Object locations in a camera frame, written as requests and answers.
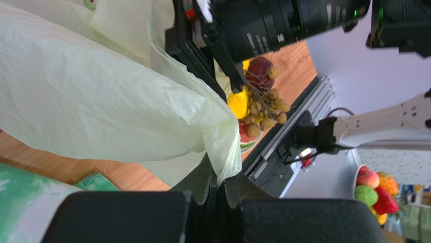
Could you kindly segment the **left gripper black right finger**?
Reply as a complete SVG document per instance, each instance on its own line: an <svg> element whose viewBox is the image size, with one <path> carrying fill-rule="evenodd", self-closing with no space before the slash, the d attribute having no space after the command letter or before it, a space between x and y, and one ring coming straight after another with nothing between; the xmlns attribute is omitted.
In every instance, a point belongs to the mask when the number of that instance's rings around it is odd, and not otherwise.
<svg viewBox="0 0 431 243"><path fill-rule="evenodd" d="M219 242L386 242L360 201L274 198L243 173L221 184L217 210Z"/></svg>

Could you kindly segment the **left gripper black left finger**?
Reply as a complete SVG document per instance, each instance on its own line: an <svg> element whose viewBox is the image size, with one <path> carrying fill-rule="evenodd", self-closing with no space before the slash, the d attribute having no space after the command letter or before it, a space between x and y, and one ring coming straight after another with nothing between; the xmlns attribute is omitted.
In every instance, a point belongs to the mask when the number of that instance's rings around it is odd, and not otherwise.
<svg viewBox="0 0 431 243"><path fill-rule="evenodd" d="M168 191L79 191L56 210L43 242L213 242L217 178L205 155Z"/></svg>

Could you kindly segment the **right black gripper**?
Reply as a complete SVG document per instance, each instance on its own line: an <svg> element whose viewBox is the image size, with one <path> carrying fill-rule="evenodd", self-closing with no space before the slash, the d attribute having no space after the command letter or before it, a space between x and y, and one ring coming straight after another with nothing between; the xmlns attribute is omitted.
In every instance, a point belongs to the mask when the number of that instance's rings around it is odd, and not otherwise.
<svg viewBox="0 0 431 243"><path fill-rule="evenodd" d="M275 52L300 37L299 1L174 1L175 20L165 51L221 98L220 68L231 91L243 91L242 61Z"/></svg>

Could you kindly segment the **yellow fake lemon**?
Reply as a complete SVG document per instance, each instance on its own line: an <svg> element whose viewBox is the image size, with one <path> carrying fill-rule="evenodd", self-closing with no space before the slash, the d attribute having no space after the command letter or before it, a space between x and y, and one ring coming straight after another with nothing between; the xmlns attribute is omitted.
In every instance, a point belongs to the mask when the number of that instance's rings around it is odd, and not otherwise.
<svg viewBox="0 0 431 243"><path fill-rule="evenodd" d="M242 65L243 65L243 70L247 71L249 66L250 66L250 60L247 59L247 60L242 61Z"/></svg>

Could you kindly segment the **dark red fake fruit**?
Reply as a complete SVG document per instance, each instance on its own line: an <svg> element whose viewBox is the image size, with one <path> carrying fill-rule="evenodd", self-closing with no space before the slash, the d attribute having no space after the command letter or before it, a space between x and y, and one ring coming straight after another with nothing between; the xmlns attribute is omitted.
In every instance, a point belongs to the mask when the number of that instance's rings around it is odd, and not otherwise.
<svg viewBox="0 0 431 243"><path fill-rule="evenodd" d="M274 80L270 79L268 73L273 68L273 63L265 57L256 57L250 61L245 74L248 82L258 90L270 90L274 85Z"/></svg>

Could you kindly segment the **yellow fake pear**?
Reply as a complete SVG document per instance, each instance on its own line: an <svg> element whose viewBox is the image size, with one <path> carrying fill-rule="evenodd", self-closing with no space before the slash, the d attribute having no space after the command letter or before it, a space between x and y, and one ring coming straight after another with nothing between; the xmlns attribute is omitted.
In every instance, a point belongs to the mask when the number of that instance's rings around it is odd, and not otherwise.
<svg viewBox="0 0 431 243"><path fill-rule="evenodd" d="M249 94L246 86L240 93L229 93L227 97L227 105L238 120L245 118L248 115Z"/></svg>

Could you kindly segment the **fake brown grapes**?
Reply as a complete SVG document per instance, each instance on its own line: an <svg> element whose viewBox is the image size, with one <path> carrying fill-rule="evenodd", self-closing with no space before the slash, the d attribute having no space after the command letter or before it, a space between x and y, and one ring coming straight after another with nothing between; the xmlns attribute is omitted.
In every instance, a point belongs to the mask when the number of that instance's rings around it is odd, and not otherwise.
<svg viewBox="0 0 431 243"><path fill-rule="evenodd" d="M279 69L273 67L268 76L270 79L277 78L279 73ZM247 79L245 86L249 94L248 115L242 119L242 122L247 125L247 134L250 137L257 137L258 130L264 132L277 124L287 122L287 112L291 110L291 105L281 98L276 88L268 91L258 90Z"/></svg>

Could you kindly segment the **fake watermelon slice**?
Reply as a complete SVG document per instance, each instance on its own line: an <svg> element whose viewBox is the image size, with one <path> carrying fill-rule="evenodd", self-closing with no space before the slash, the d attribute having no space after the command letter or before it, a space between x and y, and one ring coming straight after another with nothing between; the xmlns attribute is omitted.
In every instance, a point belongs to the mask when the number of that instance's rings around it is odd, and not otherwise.
<svg viewBox="0 0 431 243"><path fill-rule="evenodd" d="M261 137L263 135L263 131L261 131L261 130L258 130L258 131L259 131L259 133L258 133L257 137L250 137L247 134L247 125L242 123L242 122L239 123L240 148L241 148L242 153L245 153L245 152L253 149L253 147L261 139Z"/></svg>

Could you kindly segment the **avocado print plastic bag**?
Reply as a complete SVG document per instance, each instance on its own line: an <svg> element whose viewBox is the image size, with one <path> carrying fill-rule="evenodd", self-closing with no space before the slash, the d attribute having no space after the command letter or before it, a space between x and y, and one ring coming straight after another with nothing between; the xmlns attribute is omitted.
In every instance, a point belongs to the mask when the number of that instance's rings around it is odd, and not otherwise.
<svg viewBox="0 0 431 243"><path fill-rule="evenodd" d="M76 159L140 162L174 186L206 152L241 171L238 121L164 50L171 1L1 1L1 129Z"/></svg>

